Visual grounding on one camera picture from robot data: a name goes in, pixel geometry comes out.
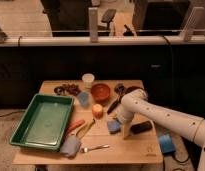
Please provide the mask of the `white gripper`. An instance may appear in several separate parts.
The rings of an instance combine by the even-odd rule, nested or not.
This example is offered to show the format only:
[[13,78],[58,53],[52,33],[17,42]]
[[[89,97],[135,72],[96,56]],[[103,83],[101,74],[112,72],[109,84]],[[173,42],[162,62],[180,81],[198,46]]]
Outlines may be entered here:
[[123,106],[119,106],[117,109],[117,119],[124,124],[122,126],[122,137],[127,139],[130,134],[131,124],[130,122],[133,120],[134,114],[128,110],[126,110]]

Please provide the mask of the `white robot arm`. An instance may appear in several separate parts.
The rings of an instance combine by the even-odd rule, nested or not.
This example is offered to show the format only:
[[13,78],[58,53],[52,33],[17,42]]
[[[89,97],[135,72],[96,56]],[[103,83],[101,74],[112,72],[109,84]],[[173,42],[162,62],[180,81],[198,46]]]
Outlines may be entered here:
[[202,148],[197,171],[205,171],[205,119],[168,109],[147,101],[147,93],[136,89],[122,96],[117,118],[122,124],[130,123],[139,113]]

